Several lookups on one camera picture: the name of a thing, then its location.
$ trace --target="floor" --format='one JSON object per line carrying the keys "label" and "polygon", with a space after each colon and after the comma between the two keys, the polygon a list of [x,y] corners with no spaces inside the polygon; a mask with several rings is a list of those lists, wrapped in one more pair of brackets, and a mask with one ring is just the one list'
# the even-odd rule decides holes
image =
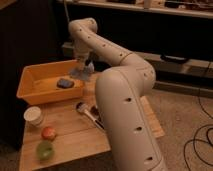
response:
{"label": "floor", "polygon": [[[147,95],[147,98],[166,134],[158,138],[157,141],[168,169],[170,171],[187,170],[183,158],[184,144],[193,138],[199,127],[205,124],[213,124],[213,120],[202,111],[196,96],[153,89]],[[201,98],[201,103],[213,116],[213,99]],[[198,137],[205,140],[205,131],[206,129],[203,129]],[[213,131],[209,135],[210,139],[213,139]],[[213,148],[211,146],[197,143],[196,147],[202,158],[213,163]],[[0,143],[0,171],[18,170],[19,156],[20,152]],[[210,171],[213,169],[196,157],[192,144],[189,144],[186,148],[186,158],[192,171]],[[112,154],[107,152],[43,170],[116,171],[116,166]]]}

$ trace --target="green ball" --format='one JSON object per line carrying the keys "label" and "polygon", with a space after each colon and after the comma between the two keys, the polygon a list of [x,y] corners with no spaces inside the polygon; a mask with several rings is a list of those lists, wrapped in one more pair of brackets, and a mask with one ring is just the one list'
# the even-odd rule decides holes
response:
{"label": "green ball", "polygon": [[54,154],[53,145],[48,140],[40,142],[36,148],[37,157],[39,160],[47,160]]}

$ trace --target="wooden tabletop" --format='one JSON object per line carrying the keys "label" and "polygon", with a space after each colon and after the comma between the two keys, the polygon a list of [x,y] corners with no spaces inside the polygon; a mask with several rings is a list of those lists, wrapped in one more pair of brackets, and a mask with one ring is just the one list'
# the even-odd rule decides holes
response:
{"label": "wooden tabletop", "polygon": [[[85,101],[89,106],[95,104],[96,78],[97,74],[94,74],[91,81],[85,84],[82,98],[39,106],[44,114],[44,121],[39,127],[25,124],[20,171],[36,170],[110,150],[105,133],[96,128],[86,116],[75,111],[75,106],[80,101]],[[164,132],[149,102],[145,97],[141,101],[154,136],[163,136]],[[53,141],[55,154],[51,159],[40,162],[35,150],[42,140],[41,130],[46,126],[53,126],[57,131],[57,137]]]}

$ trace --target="white cup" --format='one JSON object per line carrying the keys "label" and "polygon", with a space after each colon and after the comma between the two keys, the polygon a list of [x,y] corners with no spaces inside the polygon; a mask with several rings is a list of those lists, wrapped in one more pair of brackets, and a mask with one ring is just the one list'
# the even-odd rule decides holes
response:
{"label": "white cup", "polygon": [[41,109],[38,106],[29,107],[24,112],[24,119],[31,125],[38,126],[43,121],[43,115]]}

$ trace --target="black wall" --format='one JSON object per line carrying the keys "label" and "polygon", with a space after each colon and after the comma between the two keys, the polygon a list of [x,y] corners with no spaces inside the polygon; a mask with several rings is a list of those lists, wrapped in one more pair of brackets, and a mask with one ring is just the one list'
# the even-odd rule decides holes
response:
{"label": "black wall", "polygon": [[24,66],[58,60],[52,1],[18,0],[0,11],[0,140],[22,143],[26,103],[16,98]]}

